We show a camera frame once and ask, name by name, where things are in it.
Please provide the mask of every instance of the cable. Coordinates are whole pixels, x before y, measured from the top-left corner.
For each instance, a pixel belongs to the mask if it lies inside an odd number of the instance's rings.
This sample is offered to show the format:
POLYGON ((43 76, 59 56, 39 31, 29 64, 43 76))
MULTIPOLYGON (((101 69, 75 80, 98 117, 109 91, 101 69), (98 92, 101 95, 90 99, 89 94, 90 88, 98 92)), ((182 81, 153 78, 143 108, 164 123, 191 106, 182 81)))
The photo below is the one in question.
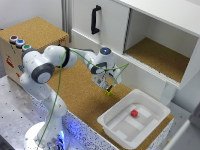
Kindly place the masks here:
POLYGON ((44 136, 44 134, 45 134, 45 132, 46 132, 46 130, 47 130, 47 127, 48 127, 48 125, 49 125, 49 123, 50 123, 50 121, 51 121, 51 118, 52 118, 52 115, 53 115, 53 112, 54 112, 54 107, 55 107, 55 104, 56 104, 56 101, 57 101, 57 97, 58 97, 58 93, 59 93, 59 90, 60 90, 61 74, 62 74, 62 64, 63 64, 63 59, 64 59, 65 54, 66 54, 66 51, 63 53, 62 59, 61 59, 61 64, 60 64, 60 75, 59 75, 59 82, 58 82, 58 89, 57 89, 55 101, 54 101, 54 103, 53 103, 53 109, 52 109, 52 111, 51 111, 51 116, 50 116, 50 118, 49 118, 49 121, 48 121, 48 123, 47 123, 45 129, 44 129, 44 132, 43 132, 43 134, 42 134, 42 137, 41 137, 41 139, 40 139, 40 141, 39 141, 37 150, 38 150, 38 148, 39 148, 39 146, 40 146, 40 143, 41 143, 41 141, 42 141, 42 138, 43 138, 43 136, 44 136))
POLYGON ((117 67, 117 68, 112 68, 112 69, 106 69, 106 68, 102 68, 102 67, 99 67, 99 66, 96 66, 95 64, 93 64, 91 61, 89 61, 88 59, 86 59, 83 55, 81 55, 80 53, 76 52, 75 50, 72 50, 70 49, 72 52, 78 54, 79 56, 81 56, 83 59, 85 59, 88 63, 90 63, 91 65, 99 68, 99 69, 103 69, 103 70, 115 70, 115 69, 120 69, 120 68, 123 68, 122 71, 120 71, 120 73, 117 75, 116 79, 114 80, 113 84, 109 87, 110 89, 113 87, 113 85, 115 84, 115 82, 117 81, 118 77, 120 76, 120 74, 124 71, 124 69, 126 69, 126 67, 128 67, 129 63, 123 65, 123 66, 120 66, 120 67, 117 67))

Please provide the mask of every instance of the door handle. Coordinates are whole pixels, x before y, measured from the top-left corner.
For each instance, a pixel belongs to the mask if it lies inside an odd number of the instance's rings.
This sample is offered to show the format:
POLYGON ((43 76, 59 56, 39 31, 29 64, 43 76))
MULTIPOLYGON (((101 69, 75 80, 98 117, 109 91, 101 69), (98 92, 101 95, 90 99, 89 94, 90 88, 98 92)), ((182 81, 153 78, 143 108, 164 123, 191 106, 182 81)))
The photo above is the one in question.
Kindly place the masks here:
POLYGON ((91 24, 91 31, 92 34, 98 33, 100 30, 96 28, 96 12, 101 10, 101 7, 96 5, 96 8, 92 10, 92 24, 91 24))

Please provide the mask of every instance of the brown box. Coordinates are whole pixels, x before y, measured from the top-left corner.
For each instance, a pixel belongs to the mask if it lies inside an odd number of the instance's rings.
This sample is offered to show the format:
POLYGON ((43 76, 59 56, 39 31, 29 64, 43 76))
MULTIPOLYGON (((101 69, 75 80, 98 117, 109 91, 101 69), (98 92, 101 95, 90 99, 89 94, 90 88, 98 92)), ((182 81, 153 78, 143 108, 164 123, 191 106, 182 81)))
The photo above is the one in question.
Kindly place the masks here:
POLYGON ((17 35, 41 53, 48 45, 69 46, 69 35, 66 32, 39 17, 0 31, 0 49, 6 74, 18 84, 23 73, 22 50, 10 44, 12 35, 17 35))

